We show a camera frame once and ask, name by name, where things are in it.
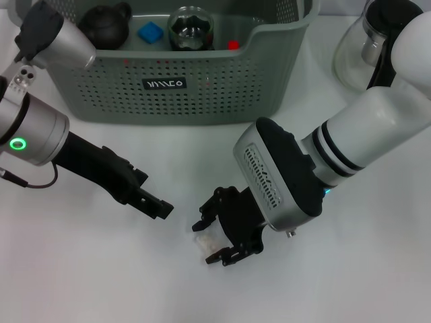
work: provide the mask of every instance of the green led ring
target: green led ring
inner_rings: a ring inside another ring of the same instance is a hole
[[[15,138],[11,140],[10,146],[13,150],[23,150],[27,147],[27,143],[22,138]]]

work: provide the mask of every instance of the gray plastic basket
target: gray plastic basket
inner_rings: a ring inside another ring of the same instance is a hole
[[[93,6],[120,0],[47,2],[76,23]],[[120,50],[98,50],[89,71],[60,65],[48,69],[69,109],[82,120],[190,125],[271,116],[283,100],[306,28],[319,12],[319,0],[130,0],[129,4],[134,15],[131,33]],[[186,5],[213,15],[215,48],[221,50],[172,52],[166,33],[155,45],[137,37],[136,31],[149,21],[165,28],[170,13]],[[238,40],[241,49],[227,50],[229,40]],[[184,77],[187,88],[143,86],[148,79],[176,77]]]

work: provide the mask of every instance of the white table surface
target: white table surface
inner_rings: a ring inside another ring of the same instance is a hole
[[[273,117],[297,138],[354,99],[331,74],[353,21],[320,17],[308,29]],[[4,11],[0,30],[5,65],[16,29]],[[32,93],[148,173],[145,188],[175,210],[154,221],[63,169],[47,190],[0,181],[0,322],[429,322],[431,130],[334,190],[295,238],[266,228],[262,254],[224,268],[204,263],[191,226],[216,187],[245,188],[232,148],[247,124],[92,124],[71,115],[46,73]],[[34,184],[52,177],[4,154],[0,165]]]

